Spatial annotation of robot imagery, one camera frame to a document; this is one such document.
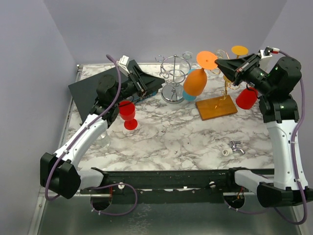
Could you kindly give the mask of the orange wine glass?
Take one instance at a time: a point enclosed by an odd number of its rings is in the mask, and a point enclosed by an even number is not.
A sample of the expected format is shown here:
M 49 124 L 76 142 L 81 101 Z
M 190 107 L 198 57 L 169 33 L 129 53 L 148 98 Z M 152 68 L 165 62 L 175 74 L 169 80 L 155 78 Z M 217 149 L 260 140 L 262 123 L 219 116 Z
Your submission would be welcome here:
M 207 83 L 207 75 L 205 70 L 213 70 L 217 68 L 215 64 L 217 56 L 210 51 L 201 51 L 197 54 L 196 61 L 200 69 L 192 71 L 184 82 L 183 88 L 192 96 L 199 96 Z

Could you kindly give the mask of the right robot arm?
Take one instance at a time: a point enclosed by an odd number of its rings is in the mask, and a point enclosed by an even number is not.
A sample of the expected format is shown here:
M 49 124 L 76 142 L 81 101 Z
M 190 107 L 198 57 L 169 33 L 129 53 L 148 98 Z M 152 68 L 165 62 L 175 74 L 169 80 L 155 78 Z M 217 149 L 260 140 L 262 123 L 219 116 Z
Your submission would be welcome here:
M 265 72 L 260 53 L 239 59 L 217 59 L 221 72 L 235 86 L 246 82 L 260 94 L 259 109 L 269 133 L 273 159 L 273 180 L 246 168 L 235 168 L 225 187 L 235 192 L 244 187 L 255 193 L 264 208 L 297 206 L 312 201 L 313 190 L 303 172 L 298 129 L 303 122 L 291 91 L 301 81 L 301 64 L 290 56 L 281 57 Z

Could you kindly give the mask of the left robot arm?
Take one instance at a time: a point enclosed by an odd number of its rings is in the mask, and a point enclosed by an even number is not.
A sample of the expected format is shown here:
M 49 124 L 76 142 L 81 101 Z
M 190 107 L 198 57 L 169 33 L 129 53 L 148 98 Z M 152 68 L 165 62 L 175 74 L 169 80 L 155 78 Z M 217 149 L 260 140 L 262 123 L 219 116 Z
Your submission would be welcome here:
M 71 84 L 75 93 L 74 102 L 82 109 L 81 98 L 86 91 L 82 87 L 93 88 L 95 101 L 86 107 L 83 123 L 78 131 L 54 153 L 44 153 L 40 159 L 40 184 L 45 188 L 45 197 L 51 200 L 48 192 L 70 199 L 81 189 L 93 188 L 104 193 L 109 186 L 103 171 L 93 168 L 77 169 L 82 157 L 90 146 L 106 132 L 116 120 L 121 108 L 127 105 L 123 101 L 130 98 L 130 104 L 155 95 L 165 80 L 145 73 L 134 62 L 127 74 L 118 65 L 89 78 Z

